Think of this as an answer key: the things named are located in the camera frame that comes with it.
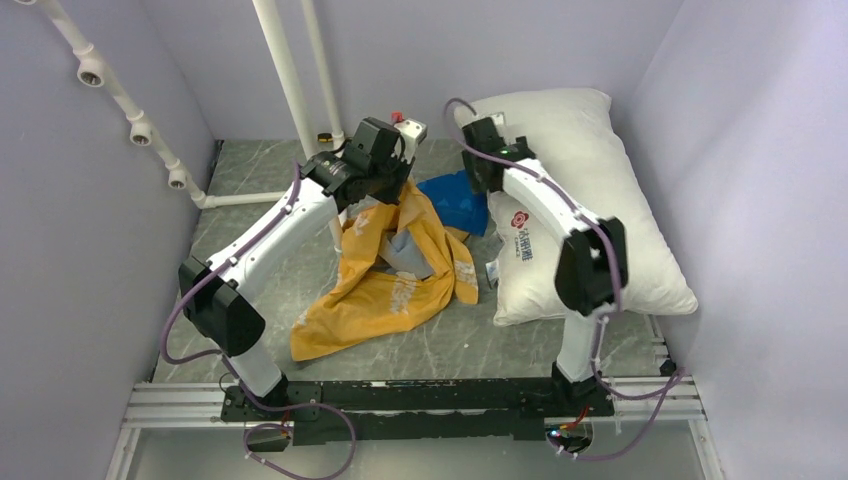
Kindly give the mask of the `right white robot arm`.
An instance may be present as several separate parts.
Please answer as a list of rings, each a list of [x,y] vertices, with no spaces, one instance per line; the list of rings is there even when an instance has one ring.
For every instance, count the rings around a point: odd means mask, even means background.
[[[628,282],[625,228],[619,219],[601,218],[574,200],[526,138],[508,142],[499,131],[502,125],[503,117],[492,115],[463,126],[463,161],[473,189],[517,200],[557,242],[552,285],[567,312],[550,392],[557,411],[574,415],[604,394],[599,352]]]

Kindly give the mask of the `yellow and blue pillowcase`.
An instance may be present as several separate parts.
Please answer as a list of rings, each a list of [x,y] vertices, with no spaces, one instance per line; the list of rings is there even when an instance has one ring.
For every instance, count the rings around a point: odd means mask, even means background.
[[[344,225],[337,284],[295,321],[291,356],[313,360],[410,331],[452,300],[479,300],[472,255],[407,182],[398,204],[376,203]]]

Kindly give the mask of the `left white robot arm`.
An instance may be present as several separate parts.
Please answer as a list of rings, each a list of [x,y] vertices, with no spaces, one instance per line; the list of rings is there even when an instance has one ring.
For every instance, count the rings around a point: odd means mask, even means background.
[[[255,297],[283,260],[347,207],[367,197],[398,204],[427,132],[412,119],[363,119],[340,152],[320,151],[297,166],[282,198],[240,237],[205,261],[190,257],[180,266],[185,317],[215,344],[261,419],[279,417],[289,396],[285,374],[262,343],[266,321]]]

